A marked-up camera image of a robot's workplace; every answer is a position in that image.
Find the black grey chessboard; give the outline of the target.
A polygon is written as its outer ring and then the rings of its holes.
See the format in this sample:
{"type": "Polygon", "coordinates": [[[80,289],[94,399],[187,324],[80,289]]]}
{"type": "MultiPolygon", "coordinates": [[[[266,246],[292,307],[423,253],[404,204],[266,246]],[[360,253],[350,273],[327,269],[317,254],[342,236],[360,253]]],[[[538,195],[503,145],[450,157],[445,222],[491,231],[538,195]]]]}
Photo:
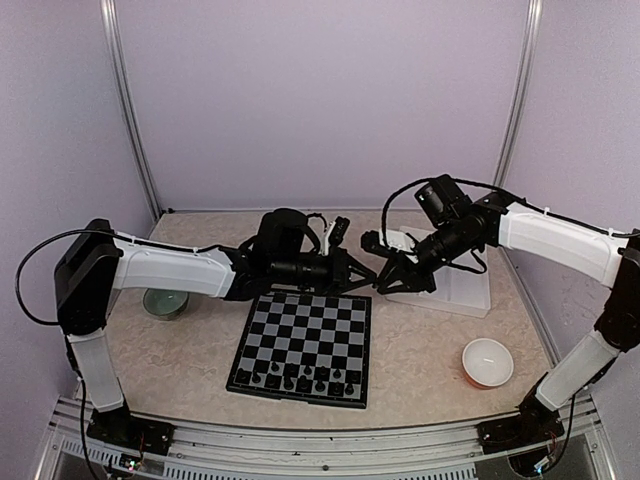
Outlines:
{"type": "Polygon", "coordinates": [[[232,393],[276,400],[302,401],[330,407],[364,409],[368,401],[369,359],[371,340],[372,299],[367,296],[319,296],[293,291],[274,291],[255,299],[231,366],[226,390],[232,393]],[[270,365],[280,365],[277,373],[270,365]],[[286,376],[285,366],[298,366],[297,376],[286,376]],[[312,368],[306,376],[303,369],[312,368]],[[320,378],[317,369],[327,367],[327,378],[320,378]],[[245,380],[237,379],[239,368],[250,372],[245,380]],[[340,379],[333,372],[341,369],[340,379]],[[257,371],[262,380],[251,381],[257,371]],[[344,394],[350,371],[359,371],[361,381],[352,383],[355,392],[344,394]],[[277,388],[266,386],[267,376],[279,376],[277,388]],[[292,390],[283,388],[283,380],[290,377],[292,390]],[[306,377],[311,388],[308,393],[296,390],[297,381],[306,377]],[[323,392],[315,389],[322,380],[323,392]]]}

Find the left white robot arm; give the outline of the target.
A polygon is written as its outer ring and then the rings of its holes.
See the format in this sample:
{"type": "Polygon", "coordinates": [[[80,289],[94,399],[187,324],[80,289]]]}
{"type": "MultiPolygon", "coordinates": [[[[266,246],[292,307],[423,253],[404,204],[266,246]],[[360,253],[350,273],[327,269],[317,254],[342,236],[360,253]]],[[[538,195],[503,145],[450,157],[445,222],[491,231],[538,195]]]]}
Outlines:
{"type": "Polygon", "coordinates": [[[71,245],[54,269],[54,323],[105,433],[121,445],[140,434],[105,332],[113,300],[133,289],[162,301],[197,294],[250,303],[229,375],[232,391],[366,405],[371,301],[356,290],[375,275],[342,247],[347,218],[328,222],[322,233],[310,220],[298,210],[276,209],[237,247],[137,239],[101,218],[68,232],[71,245]]]}

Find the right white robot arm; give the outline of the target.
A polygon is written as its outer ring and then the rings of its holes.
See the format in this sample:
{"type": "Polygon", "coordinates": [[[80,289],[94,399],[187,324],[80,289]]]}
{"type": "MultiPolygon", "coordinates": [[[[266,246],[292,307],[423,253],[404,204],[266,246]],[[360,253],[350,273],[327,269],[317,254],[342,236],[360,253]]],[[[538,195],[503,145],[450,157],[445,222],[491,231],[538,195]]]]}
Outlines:
{"type": "Polygon", "coordinates": [[[580,276],[602,290],[604,306],[594,326],[557,361],[521,402],[511,433],[535,442],[557,411],[601,377],[624,352],[639,345],[639,233],[584,223],[529,203],[501,187],[449,174],[415,180],[382,207],[378,229],[362,235],[364,250],[385,258],[376,288],[381,295],[432,293],[436,271],[458,268],[458,259],[487,247],[527,257],[552,273],[580,276]],[[391,232],[389,209],[412,190],[433,231],[422,240],[391,232]]]}

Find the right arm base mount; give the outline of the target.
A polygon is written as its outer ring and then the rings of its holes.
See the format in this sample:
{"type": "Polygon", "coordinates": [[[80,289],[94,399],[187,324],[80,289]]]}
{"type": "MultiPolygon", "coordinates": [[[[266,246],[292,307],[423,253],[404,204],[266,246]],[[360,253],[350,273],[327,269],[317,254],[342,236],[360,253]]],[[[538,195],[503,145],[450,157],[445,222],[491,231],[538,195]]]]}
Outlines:
{"type": "Polygon", "coordinates": [[[520,415],[481,422],[476,430],[485,455],[546,442],[565,433],[559,419],[540,424],[520,415]]]}

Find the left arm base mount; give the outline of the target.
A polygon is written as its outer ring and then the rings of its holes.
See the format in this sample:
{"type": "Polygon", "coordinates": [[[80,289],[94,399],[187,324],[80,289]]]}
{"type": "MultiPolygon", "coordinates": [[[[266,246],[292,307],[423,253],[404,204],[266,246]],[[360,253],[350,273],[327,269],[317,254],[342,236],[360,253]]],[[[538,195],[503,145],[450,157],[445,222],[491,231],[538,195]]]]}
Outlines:
{"type": "Polygon", "coordinates": [[[144,454],[167,456],[174,431],[175,426],[170,423],[138,417],[110,422],[92,419],[87,436],[144,454]]]}

